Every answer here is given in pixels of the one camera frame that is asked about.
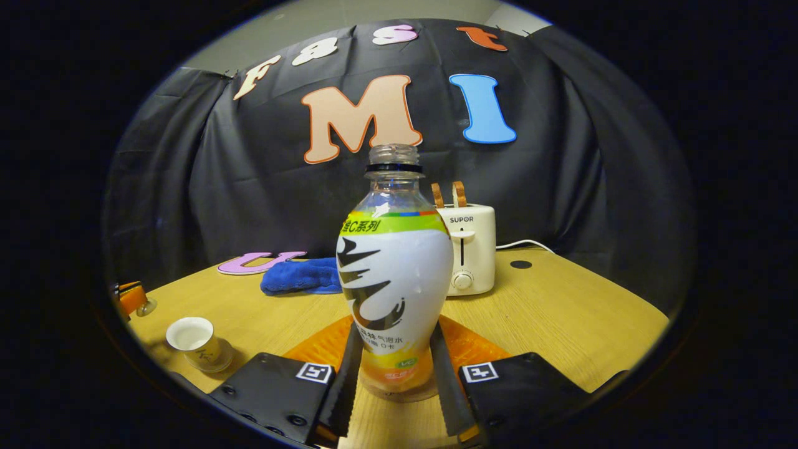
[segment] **white cable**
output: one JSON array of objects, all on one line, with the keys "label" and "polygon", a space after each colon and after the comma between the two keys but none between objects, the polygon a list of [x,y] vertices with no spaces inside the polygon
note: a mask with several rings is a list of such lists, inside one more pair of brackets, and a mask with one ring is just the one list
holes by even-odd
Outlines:
[{"label": "white cable", "polygon": [[510,247],[513,247],[513,246],[516,246],[516,245],[522,244],[522,243],[536,244],[540,248],[543,248],[543,249],[547,250],[551,254],[555,254],[555,252],[551,251],[551,249],[549,247],[547,247],[545,244],[542,244],[542,243],[540,243],[538,241],[534,241],[534,240],[518,240],[518,241],[514,241],[512,243],[508,243],[508,244],[503,244],[501,246],[497,246],[496,249],[507,249],[507,248],[510,248]]}]

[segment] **blue towel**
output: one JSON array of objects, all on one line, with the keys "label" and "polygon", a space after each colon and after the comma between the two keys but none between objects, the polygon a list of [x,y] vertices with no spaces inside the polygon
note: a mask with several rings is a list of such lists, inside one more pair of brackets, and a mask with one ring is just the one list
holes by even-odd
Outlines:
[{"label": "blue towel", "polygon": [[275,264],[263,273],[260,289],[268,296],[302,291],[317,295],[342,292],[335,257]]}]

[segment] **table surface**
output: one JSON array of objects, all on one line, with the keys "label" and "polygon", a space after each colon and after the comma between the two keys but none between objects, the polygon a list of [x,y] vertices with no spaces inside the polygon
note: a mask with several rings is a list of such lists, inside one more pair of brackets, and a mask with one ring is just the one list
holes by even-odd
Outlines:
[{"label": "table surface", "polygon": [[[513,268],[514,260],[532,266]],[[217,266],[152,290],[148,297],[158,302],[157,308],[144,317],[133,314],[129,322],[154,360],[206,393],[255,354],[282,355],[350,313],[342,294],[265,296],[259,288],[262,274],[224,275]],[[540,354],[586,391],[632,368],[668,324],[665,315],[635,294],[539,248],[496,252],[493,290],[451,296],[442,313],[513,355]],[[215,334],[231,343],[235,357],[229,368],[200,372],[169,346],[167,327],[185,316],[207,318]],[[456,447],[456,437],[446,435],[437,396],[392,403],[358,385],[349,436],[338,446]]]}]

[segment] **black cloth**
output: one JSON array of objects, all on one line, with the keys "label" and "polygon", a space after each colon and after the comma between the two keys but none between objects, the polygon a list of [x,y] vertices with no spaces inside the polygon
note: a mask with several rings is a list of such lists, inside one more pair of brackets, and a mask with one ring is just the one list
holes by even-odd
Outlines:
[{"label": "black cloth", "polygon": [[[373,32],[407,23],[411,42],[376,46]],[[142,106],[111,173],[107,236],[123,280],[155,288],[245,252],[334,253],[346,214],[368,189],[363,145],[310,165],[310,111],[302,97],[335,86],[357,104],[376,77],[405,74],[426,178],[463,181],[469,202],[496,210],[497,243],[532,238],[642,296],[664,313],[685,294],[693,211],[678,146],[654,105],[603,58],[555,27],[495,34],[507,52],[471,42],[465,22],[416,19],[335,30],[279,52],[237,101],[245,73],[182,69]],[[299,51],[338,38],[335,53],[292,66]],[[468,110],[453,74],[498,81],[517,138],[467,141]]]}]

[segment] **small cup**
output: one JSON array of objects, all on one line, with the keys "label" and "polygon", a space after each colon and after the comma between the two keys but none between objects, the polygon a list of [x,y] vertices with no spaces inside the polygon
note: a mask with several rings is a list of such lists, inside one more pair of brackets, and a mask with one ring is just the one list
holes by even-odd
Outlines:
[{"label": "small cup", "polygon": [[214,336],[213,324],[204,318],[189,316],[175,321],[166,330],[166,341],[203,372],[222,371],[233,360],[230,344]]}]

